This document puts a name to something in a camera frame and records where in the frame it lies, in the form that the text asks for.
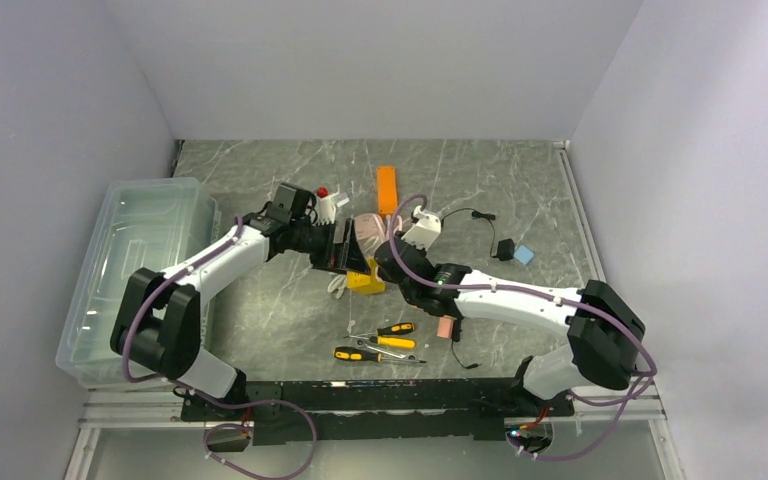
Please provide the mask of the yellow cube socket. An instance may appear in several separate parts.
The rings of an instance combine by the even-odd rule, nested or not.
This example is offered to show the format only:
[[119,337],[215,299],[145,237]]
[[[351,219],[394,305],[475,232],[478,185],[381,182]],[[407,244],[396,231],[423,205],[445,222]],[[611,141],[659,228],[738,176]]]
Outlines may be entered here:
[[347,288],[358,294],[373,295],[383,293],[386,289],[385,283],[377,276],[378,265],[374,259],[368,259],[367,264],[370,268],[368,274],[349,271],[347,273]]

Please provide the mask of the blue usb charger plug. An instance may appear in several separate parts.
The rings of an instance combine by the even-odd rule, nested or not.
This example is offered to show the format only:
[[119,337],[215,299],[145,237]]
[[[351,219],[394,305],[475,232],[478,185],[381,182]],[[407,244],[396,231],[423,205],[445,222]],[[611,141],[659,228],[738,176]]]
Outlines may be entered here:
[[520,245],[514,251],[513,258],[522,265],[527,266],[534,260],[535,253],[526,246]]

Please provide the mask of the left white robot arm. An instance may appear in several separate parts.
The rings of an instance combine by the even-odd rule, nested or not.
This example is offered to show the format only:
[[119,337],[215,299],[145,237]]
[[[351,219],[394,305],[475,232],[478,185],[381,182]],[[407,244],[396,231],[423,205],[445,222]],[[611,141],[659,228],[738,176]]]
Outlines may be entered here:
[[129,383],[165,379],[208,397],[224,420],[247,406],[247,377],[202,343],[201,320],[211,301],[238,278],[287,251],[315,270],[370,270],[352,219],[337,221],[342,192],[282,183],[263,207],[236,216],[230,230],[194,256],[163,270],[142,267],[128,279],[110,336]]

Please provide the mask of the round pink power socket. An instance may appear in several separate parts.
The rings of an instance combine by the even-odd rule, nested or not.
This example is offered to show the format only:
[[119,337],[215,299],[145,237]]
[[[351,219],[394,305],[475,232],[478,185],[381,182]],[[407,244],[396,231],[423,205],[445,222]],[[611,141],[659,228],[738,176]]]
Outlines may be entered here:
[[373,258],[378,248],[387,241],[388,234],[382,217],[376,213],[362,213],[353,218],[353,228],[361,252]]

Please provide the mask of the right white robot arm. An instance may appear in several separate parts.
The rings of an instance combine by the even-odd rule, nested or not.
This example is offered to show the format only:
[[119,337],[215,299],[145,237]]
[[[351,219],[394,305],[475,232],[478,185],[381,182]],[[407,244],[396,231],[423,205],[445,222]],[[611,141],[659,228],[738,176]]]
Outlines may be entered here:
[[511,401],[524,415],[576,387],[627,389],[639,373],[645,324],[605,282],[576,289],[507,281],[466,265],[432,264],[400,239],[381,245],[374,259],[406,303],[433,317],[506,322],[559,340],[550,353],[524,360],[516,374]]

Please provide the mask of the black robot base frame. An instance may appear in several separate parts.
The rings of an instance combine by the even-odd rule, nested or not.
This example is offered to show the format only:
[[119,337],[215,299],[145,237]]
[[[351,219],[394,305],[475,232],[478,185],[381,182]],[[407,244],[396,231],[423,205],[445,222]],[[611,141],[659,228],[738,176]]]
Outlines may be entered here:
[[257,446],[308,440],[309,423],[290,403],[313,419],[321,440],[470,437],[501,441],[505,427],[554,418],[575,410],[567,393],[532,399],[511,378],[250,380],[235,409],[218,407],[176,390],[187,423],[253,421]]

